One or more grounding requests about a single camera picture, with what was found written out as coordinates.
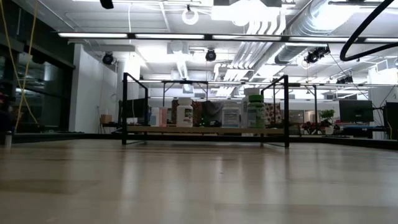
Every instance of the computer monitor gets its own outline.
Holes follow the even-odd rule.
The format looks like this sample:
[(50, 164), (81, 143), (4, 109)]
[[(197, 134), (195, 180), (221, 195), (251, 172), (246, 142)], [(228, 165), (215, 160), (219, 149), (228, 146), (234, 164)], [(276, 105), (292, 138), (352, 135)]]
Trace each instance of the computer monitor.
[(369, 100), (340, 100), (341, 122), (373, 121), (373, 104)]
[(145, 114), (145, 98), (127, 100), (126, 113), (128, 118), (143, 118)]

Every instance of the potted plant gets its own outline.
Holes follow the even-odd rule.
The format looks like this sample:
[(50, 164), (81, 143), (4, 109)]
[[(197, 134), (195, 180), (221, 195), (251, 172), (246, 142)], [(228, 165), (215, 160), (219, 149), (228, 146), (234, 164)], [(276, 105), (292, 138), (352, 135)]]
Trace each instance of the potted plant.
[(324, 120), (324, 126), (325, 126), (325, 134), (333, 134), (333, 120), (331, 119), (334, 117), (335, 111), (334, 110), (323, 110), (320, 112), (321, 118), (325, 119)]

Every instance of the wooden floor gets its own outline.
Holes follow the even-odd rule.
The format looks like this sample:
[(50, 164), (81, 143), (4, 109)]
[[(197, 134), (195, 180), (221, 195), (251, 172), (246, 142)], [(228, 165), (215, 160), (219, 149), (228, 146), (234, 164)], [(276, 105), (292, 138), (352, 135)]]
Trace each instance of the wooden floor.
[(398, 223), (398, 152), (77, 140), (0, 152), (0, 223)]

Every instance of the cardboard box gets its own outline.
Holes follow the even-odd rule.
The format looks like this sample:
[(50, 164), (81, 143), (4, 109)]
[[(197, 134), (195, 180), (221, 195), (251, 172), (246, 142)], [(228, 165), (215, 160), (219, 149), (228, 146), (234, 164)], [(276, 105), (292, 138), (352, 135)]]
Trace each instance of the cardboard box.
[(101, 124), (109, 124), (112, 122), (112, 115), (109, 114), (101, 114)]

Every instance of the black hose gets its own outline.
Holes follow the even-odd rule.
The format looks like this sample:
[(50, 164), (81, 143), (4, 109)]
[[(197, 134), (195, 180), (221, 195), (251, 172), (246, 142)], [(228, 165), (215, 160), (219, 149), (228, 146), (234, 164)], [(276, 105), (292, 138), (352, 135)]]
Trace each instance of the black hose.
[(359, 27), (355, 30), (355, 32), (351, 35), (351, 37), (349, 37), (349, 39), (347, 40), (347, 42), (345, 43), (345, 45), (343, 46), (343, 48), (341, 49), (340, 52), (340, 60), (347, 62), (350, 60), (355, 60), (370, 54), (374, 54), (376, 52), (380, 52), (382, 50), (386, 50), (386, 49), (390, 49), (393, 47), (398, 47), (398, 42), (397, 43), (393, 43), (393, 44), (386, 44), (380, 47), (376, 47), (375, 49), (371, 49), (371, 50), (367, 50), (365, 52), (356, 54), (356, 55), (352, 55), (347, 57), (347, 51), (349, 50), (349, 48), (352, 46), (352, 44), (355, 42), (355, 40), (359, 37), (359, 35), (362, 34), (363, 30), (365, 30), (367, 28), (367, 26), (372, 23), (372, 21), (378, 16), (380, 15), (380, 13), (385, 10), (394, 0), (384, 0), (378, 7), (376, 7), (372, 13), (370, 13), (370, 15), (368, 15), (368, 17), (362, 22), (361, 25), (359, 25)]

